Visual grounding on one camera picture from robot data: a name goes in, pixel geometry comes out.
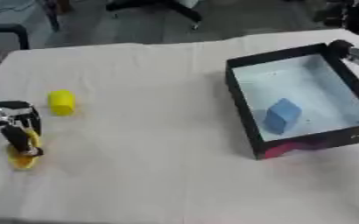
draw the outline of white tablecloth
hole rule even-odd
[[[359,45],[358,36],[335,30],[13,53],[0,67],[0,101],[39,108],[46,155],[33,171],[13,171],[0,136],[0,217],[359,223],[359,144],[249,158],[223,79],[229,58],[334,39]],[[47,93],[62,88],[77,96],[74,116],[47,112]]]

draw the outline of blue cube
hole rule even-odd
[[[294,126],[301,112],[300,107],[283,98],[268,109],[264,123],[269,131],[281,135]]]

